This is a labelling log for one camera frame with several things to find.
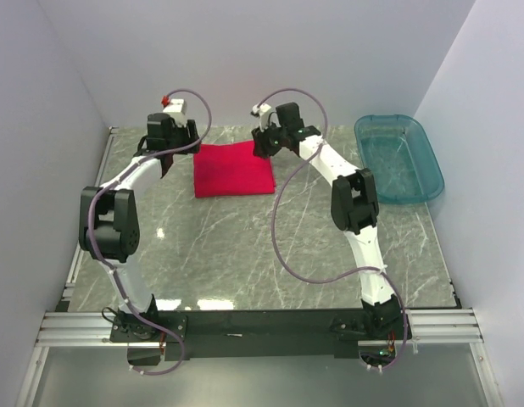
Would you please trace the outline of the red t shirt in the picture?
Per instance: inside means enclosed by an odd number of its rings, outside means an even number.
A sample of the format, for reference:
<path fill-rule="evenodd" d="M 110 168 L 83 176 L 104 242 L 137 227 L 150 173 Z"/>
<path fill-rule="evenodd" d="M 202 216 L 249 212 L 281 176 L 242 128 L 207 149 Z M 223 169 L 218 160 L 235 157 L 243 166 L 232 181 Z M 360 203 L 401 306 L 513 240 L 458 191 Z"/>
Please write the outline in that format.
<path fill-rule="evenodd" d="M 254 155 L 254 142 L 203 144 L 193 157 L 196 198 L 273 194 L 271 161 Z"/>

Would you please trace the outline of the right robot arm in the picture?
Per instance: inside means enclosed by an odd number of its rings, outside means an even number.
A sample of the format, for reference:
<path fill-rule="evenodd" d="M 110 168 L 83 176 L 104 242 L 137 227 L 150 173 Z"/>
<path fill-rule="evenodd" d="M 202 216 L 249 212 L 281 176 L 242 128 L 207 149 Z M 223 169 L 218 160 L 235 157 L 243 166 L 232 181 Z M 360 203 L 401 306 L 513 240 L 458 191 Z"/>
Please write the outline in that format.
<path fill-rule="evenodd" d="M 285 148 L 330 185 L 331 218 L 348 241 L 356 264 L 353 272 L 360 277 L 364 331 L 373 338 L 384 337 L 407 317 L 402 298 L 387 277 L 378 241 L 380 208 L 372 171 L 338 153 L 326 141 L 326 129 L 306 125 L 297 103 L 276 108 L 258 103 L 251 114 L 259 121 L 251 132 L 255 156 L 268 159 Z"/>

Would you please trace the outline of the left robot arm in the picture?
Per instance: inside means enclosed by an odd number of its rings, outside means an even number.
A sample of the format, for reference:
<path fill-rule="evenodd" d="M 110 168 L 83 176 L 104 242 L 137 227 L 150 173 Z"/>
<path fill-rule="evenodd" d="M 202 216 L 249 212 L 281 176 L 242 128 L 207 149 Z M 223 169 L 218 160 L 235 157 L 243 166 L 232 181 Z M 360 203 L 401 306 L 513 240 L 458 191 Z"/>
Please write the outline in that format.
<path fill-rule="evenodd" d="M 200 150 L 196 122 L 178 114 L 155 113 L 130 163 L 99 187 L 81 192 L 79 245 L 107 272 L 119 298 L 113 325 L 140 341 L 160 331 L 154 295 L 139 271 L 134 254 L 140 242 L 137 200 L 168 173 L 176 154 Z"/>

